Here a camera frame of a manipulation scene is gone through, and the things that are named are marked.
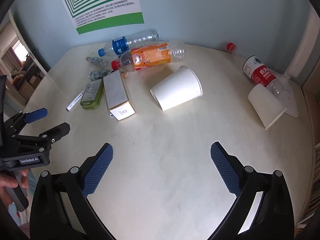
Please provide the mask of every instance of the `paper box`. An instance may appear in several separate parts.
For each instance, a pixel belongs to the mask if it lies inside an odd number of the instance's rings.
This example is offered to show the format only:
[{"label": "paper box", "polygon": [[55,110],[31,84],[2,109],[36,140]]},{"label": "paper box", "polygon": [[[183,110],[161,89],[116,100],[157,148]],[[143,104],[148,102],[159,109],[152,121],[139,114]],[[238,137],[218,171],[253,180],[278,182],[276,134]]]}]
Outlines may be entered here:
[{"label": "paper box", "polygon": [[125,90],[119,70],[105,76],[103,85],[106,92],[108,110],[116,119],[122,120],[136,113]]},{"label": "paper box", "polygon": [[24,81],[22,86],[19,89],[19,93],[26,99],[29,100],[35,89],[29,84],[28,81]]},{"label": "paper box", "polygon": [[41,78],[36,77],[36,79],[35,79],[32,83],[30,83],[30,84],[31,84],[31,86],[32,86],[34,89],[36,89],[36,88],[38,87],[38,85],[40,84],[40,82],[41,82]]}]

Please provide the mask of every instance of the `red bottle cap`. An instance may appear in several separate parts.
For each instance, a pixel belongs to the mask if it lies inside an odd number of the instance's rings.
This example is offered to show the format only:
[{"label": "red bottle cap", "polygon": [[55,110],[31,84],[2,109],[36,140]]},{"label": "red bottle cap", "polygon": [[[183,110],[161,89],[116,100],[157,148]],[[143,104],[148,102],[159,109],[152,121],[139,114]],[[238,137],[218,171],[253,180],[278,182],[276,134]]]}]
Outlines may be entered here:
[{"label": "red bottle cap", "polygon": [[234,49],[236,49],[236,45],[233,44],[232,42],[227,44],[227,51],[232,52]]},{"label": "red bottle cap", "polygon": [[120,68],[119,60],[114,60],[111,62],[111,67],[113,70],[118,70]]}]

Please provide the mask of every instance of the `poster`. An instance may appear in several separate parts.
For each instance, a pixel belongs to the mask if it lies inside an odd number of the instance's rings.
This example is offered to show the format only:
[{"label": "poster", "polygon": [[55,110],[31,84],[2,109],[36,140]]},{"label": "poster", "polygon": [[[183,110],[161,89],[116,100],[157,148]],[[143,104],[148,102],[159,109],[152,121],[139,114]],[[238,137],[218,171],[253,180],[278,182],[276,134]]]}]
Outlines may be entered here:
[{"label": "poster", "polygon": [[139,0],[62,0],[79,34],[144,23]]}]

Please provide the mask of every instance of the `white paper cup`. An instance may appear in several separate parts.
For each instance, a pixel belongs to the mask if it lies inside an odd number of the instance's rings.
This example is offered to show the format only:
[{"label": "white paper cup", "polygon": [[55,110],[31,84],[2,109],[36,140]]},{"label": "white paper cup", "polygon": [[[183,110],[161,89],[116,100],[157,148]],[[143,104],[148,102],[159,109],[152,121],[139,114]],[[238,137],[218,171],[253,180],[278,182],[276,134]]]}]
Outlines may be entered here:
[{"label": "white paper cup", "polygon": [[181,66],[176,72],[151,88],[150,92],[162,111],[202,96],[198,78],[186,66]]},{"label": "white paper cup", "polygon": [[256,85],[248,95],[248,99],[268,130],[287,110],[282,103],[263,85]]}]

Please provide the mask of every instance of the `table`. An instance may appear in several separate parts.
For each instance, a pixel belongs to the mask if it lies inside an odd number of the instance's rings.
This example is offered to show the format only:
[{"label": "table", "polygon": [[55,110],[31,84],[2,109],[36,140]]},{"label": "table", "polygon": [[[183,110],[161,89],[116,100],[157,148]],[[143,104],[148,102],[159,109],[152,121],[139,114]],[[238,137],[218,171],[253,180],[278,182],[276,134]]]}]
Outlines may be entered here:
[{"label": "table", "polygon": [[45,169],[54,174],[80,166],[108,142],[114,148],[113,161],[88,199],[117,239],[207,239],[235,200],[210,158],[211,144],[219,141],[243,165],[265,173],[281,170],[298,219],[313,146],[307,106],[297,84],[292,83],[300,117],[284,114],[265,131],[247,99],[254,85],[242,73],[240,61],[188,45],[184,65],[199,78],[202,97],[162,112],[149,89],[181,65],[170,64],[137,71],[126,80],[137,111],[131,117],[109,117],[104,98],[97,110],[86,111],[78,103],[67,112],[95,69],[85,57],[94,56],[103,45],[70,49],[27,104],[26,111],[46,107],[48,116],[27,125],[23,134],[38,136],[62,122],[71,126],[69,135],[52,145],[51,164],[33,169],[36,177]]}]

